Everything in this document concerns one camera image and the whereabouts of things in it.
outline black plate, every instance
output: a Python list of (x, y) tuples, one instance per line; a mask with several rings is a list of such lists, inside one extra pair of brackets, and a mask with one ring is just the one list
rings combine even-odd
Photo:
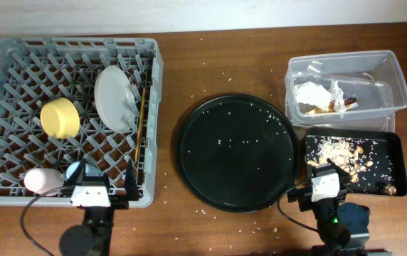
[(359, 182), (351, 183), (353, 193), (382, 195), (381, 189), (386, 184), (396, 187), (397, 196), (407, 194), (406, 167), (404, 166), (401, 140), (393, 132), (354, 131), (348, 129), (310, 128), (306, 131), (306, 161), (317, 158), (318, 145), (322, 137), (351, 138), (354, 146), (364, 150), (366, 163), (373, 161), (368, 171), (358, 173)]
[(199, 199), (232, 212), (270, 206), (300, 169), (290, 121), (247, 95), (218, 97), (195, 109), (181, 128), (176, 157)]

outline black rectangular tray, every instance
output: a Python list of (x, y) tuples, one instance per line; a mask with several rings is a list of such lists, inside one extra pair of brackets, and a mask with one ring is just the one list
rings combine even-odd
[[(393, 132), (309, 128), (305, 134), (305, 161), (317, 159), (318, 145), (324, 137), (350, 138), (354, 147), (361, 146), (364, 149), (366, 161), (373, 161), (373, 166), (367, 167), (368, 171), (358, 173), (359, 182), (351, 183), (353, 193), (383, 195), (381, 189), (391, 184), (396, 187), (396, 196), (407, 194), (406, 168), (398, 135)], [(311, 169), (312, 166), (307, 164), (308, 177)]]

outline yellow cup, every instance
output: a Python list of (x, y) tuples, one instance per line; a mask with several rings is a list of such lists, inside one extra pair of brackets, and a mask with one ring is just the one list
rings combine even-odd
[(62, 97), (42, 107), (41, 124), (48, 136), (65, 139), (77, 135), (80, 118), (74, 104)]

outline white wall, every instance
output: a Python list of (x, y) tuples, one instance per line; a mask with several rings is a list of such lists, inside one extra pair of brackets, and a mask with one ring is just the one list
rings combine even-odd
[(0, 37), (407, 21), (407, 0), (0, 0)]

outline white plate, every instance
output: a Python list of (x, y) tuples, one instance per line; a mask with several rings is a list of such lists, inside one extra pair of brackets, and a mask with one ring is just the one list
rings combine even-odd
[(95, 84), (96, 110), (102, 122), (115, 132), (128, 132), (128, 121), (135, 117), (130, 107), (135, 96), (125, 73), (115, 66), (105, 68)]

